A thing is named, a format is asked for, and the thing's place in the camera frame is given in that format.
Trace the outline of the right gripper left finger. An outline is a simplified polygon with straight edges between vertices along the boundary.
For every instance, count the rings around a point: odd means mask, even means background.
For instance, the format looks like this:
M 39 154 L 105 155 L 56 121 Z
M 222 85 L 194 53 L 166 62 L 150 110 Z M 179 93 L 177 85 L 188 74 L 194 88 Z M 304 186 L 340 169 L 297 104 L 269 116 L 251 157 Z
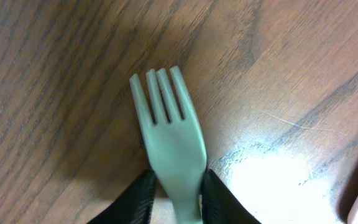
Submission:
M 156 193 L 157 177 L 145 170 L 112 203 L 88 224 L 149 224 Z

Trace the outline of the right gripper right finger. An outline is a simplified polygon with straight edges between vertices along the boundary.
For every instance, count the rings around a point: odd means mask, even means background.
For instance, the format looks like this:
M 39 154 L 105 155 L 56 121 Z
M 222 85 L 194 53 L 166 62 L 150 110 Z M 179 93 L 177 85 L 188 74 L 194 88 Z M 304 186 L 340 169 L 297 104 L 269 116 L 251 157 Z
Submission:
M 204 224 L 260 224 L 212 169 L 203 174 L 201 204 Z

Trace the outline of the white plastic fork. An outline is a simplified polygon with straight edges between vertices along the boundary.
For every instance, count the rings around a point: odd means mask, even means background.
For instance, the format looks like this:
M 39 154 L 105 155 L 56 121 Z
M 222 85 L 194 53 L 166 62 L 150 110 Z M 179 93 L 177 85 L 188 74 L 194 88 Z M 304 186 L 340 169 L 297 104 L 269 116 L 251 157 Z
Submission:
M 151 168 L 171 199 L 178 223 L 201 223 L 199 194 L 206 147 L 191 96 L 178 67 L 149 70 L 149 96 L 138 75 L 132 97 Z

